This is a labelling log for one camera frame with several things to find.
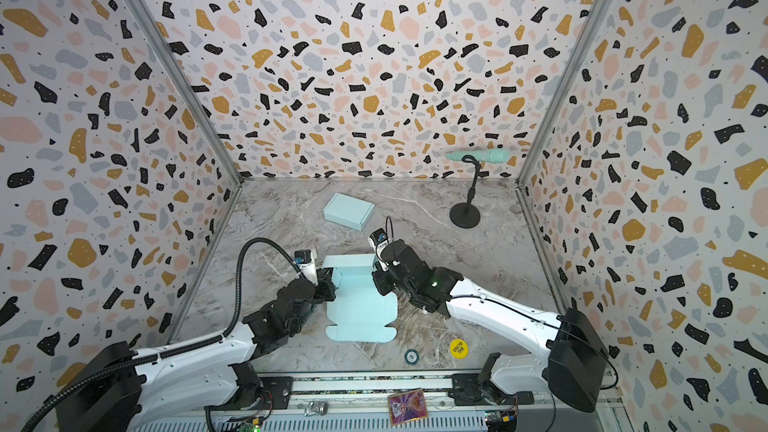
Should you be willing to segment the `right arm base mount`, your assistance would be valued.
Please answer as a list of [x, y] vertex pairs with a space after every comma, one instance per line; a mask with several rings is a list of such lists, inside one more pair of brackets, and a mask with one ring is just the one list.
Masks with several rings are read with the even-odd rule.
[[534, 395], [531, 391], [509, 394], [497, 387], [491, 380], [492, 367], [501, 357], [501, 353], [492, 353], [479, 373], [457, 373], [451, 376], [451, 388], [447, 395], [457, 406], [479, 405], [532, 405]]

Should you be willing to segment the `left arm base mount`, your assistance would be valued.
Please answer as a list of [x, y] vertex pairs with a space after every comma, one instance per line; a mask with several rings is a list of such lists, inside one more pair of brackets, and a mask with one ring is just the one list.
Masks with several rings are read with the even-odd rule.
[[215, 411], [286, 410], [292, 394], [291, 376], [260, 376], [249, 362], [234, 364], [235, 392], [226, 402], [214, 405]]

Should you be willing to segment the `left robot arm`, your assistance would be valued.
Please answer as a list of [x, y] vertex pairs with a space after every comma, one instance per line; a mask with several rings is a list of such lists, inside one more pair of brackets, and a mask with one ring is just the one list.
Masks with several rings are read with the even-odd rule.
[[55, 407], [62, 431], [130, 431], [204, 406], [243, 408], [261, 395], [253, 360], [298, 334], [316, 305], [335, 299], [333, 271], [298, 276], [275, 300], [245, 316], [231, 334], [207, 334], [171, 346], [102, 349], [76, 376], [77, 391]]

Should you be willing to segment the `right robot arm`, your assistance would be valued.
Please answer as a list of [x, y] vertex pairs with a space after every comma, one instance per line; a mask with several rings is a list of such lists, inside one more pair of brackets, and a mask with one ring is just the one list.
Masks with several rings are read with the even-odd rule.
[[403, 240], [381, 230], [369, 243], [376, 256], [372, 277], [381, 295], [399, 291], [425, 313], [483, 327], [531, 353], [524, 365], [495, 352], [479, 373], [454, 376], [450, 395], [457, 404], [509, 405], [517, 393], [549, 391], [577, 411], [595, 411], [610, 359], [582, 312], [537, 310], [494, 294], [458, 272], [429, 266]]

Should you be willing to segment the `mint paper box sheet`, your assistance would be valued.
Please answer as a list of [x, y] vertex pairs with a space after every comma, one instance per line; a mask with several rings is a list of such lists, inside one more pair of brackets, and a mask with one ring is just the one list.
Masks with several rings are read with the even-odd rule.
[[342, 193], [335, 193], [323, 209], [328, 222], [362, 231], [374, 212], [373, 203]]

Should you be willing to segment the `mint box sheets stack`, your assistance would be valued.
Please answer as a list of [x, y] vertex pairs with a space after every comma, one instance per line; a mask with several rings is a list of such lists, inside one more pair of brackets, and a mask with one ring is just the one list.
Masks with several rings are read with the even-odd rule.
[[326, 335], [336, 342], [387, 343], [397, 334], [390, 327], [398, 317], [394, 292], [382, 296], [373, 281], [374, 254], [328, 255], [324, 268], [332, 268], [336, 298], [327, 303], [332, 322]]

